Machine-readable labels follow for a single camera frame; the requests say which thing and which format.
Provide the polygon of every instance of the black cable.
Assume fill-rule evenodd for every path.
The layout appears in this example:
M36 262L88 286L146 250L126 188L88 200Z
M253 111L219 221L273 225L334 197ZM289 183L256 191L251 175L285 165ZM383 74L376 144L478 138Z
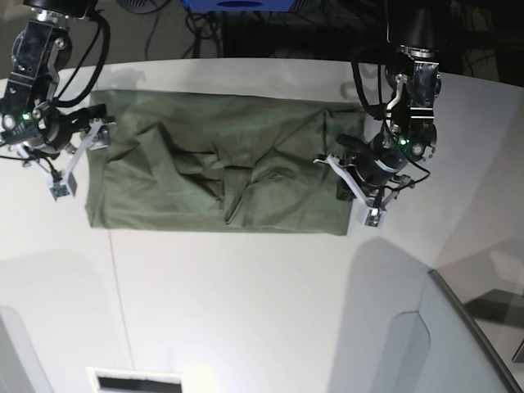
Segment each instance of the black cable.
M153 3L155 7L158 8L154 0L149 0ZM158 22L160 21L160 10L156 10L155 12L155 22L153 23L153 28L151 29L151 32L149 33L149 37L147 37L146 46L144 47L144 57L146 58L146 61L149 61L149 47L151 46L151 41L153 40L153 36L155 35L156 28L158 27Z
M216 46L216 56L222 57L222 42L219 38L219 20L214 12L194 13L189 8L184 8L187 15L184 20L187 29L193 34L195 40L192 46L183 54L182 58L185 58L191 50L200 56L200 45L202 40L213 40ZM198 23L204 21L204 24L199 26ZM210 31L209 34L203 34L205 27Z
M100 54L100 57L98 58L97 66L95 67L95 70L93 72L93 75L91 76L91 79L88 82L88 85L84 88L84 90L74 99L70 101L60 101L60 100L53 100L53 105L59 108L72 108L73 106L77 106L86 98L89 93L93 90L95 84L98 81L98 78L100 77L100 74L102 73L102 69L104 68L104 65L106 64L107 60L107 54L109 53L109 46L111 44L111 28L109 26L109 23L107 23L107 20L97 13L96 11L93 12L91 15L91 20L96 22L98 26L100 27L102 31L102 52Z
M296 31L298 33L301 33L303 35L307 35L308 37L311 37L313 38L314 37L314 34L311 34L311 33L308 33L304 30L301 30L301 29L297 29L296 27L293 27L291 25L289 25L286 21L286 19L284 18L283 14L281 12L278 13L278 19L282 22L282 24L284 26L286 26L289 30L293 30L293 31Z
M379 105L380 106L384 106L384 102L382 101L382 94L380 93L382 91L382 66L379 65L378 66L378 101L379 101ZM422 167L421 165L417 164L415 161L413 161L411 159L411 157L409 157L405 151L403 151L400 147L399 147L399 141L398 139L395 137L395 135L393 135L393 133L390 131L390 128L389 126L387 125L387 122L386 122L386 117L387 117L387 114L386 116L384 116L384 119L382 120L382 129L381 129L381 132L382 131L386 131L387 134L389 135L389 137L391 138L391 140L395 143L395 147L396 149L399 151L399 153L411 164L413 165L415 168L421 170L422 172L424 172L426 175L423 177L423 178L420 178L419 180L411 180L408 184L406 184L405 186L403 187L397 187L397 188L393 188L392 191L395 191L395 192L401 192L402 190L405 190L406 188L413 188L415 187L415 185L419 184L419 183L422 183L424 180L427 180L430 176L431 176L431 172L429 170L427 170L426 168Z
M302 19L303 21L306 21L312 24L314 27L318 28L318 25L315 22L313 22L310 18L306 18L305 16L299 14L298 12L289 12L289 13L296 16L299 19Z
M89 44L88 48L86 49L84 55L80 59L79 64L76 66L75 72L73 72L73 74L70 76L69 80L65 84L64 88L60 91L58 96L56 96L57 100L60 100L62 98L62 96L66 92L67 88L73 82L73 79L75 79L76 75L80 72L80 68L82 68L82 66L84 65L84 62L88 59L89 54L91 53L91 51L93 50L95 44L97 43L98 37L100 36L101 30L102 29L100 28L100 26L97 26L97 32L95 33L95 36L93 37L93 40L91 41L91 43Z
M353 78L355 80L355 87L357 89L357 94L359 95L359 100L364 110L368 112L375 120L384 120L385 119L385 107L384 103L381 102L378 105L369 105L368 99L364 92L364 86L362 83L362 75L360 74L360 55L362 52L377 47L378 44L370 43L360 47L357 47L351 55L351 68L353 69Z
M478 64L478 63L482 63L483 61L485 61L486 63L488 62L487 60L490 59L491 57L496 57L496 53L488 53L487 55L481 57L480 59L477 59L475 61L472 61L470 63L470 66L474 66L475 64Z

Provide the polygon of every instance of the table surface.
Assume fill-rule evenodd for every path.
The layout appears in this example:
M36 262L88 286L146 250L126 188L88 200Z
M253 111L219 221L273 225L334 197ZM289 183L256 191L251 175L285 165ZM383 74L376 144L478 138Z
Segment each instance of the table surface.
M361 68L375 102L377 67ZM369 391L391 319L418 307L523 110L520 88L442 81L431 178L391 203L382 230L352 220L348 237L92 230L85 157L79 195L57 203L35 170L2 162L0 305L24 320L55 392L90 391L87 366L180 373L189 393ZM357 102L350 64L331 61L108 65L97 89L109 88ZM367 135L379 127L369 119Z

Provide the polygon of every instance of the wrinkled fabric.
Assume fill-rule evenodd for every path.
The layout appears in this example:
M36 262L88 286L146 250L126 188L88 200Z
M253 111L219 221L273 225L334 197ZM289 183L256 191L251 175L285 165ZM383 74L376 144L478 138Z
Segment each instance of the wrinkled fabric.
M94 228L345 235L351 204L313 163L361 137L356 106L262 97L107 91L118 125L88 153Z

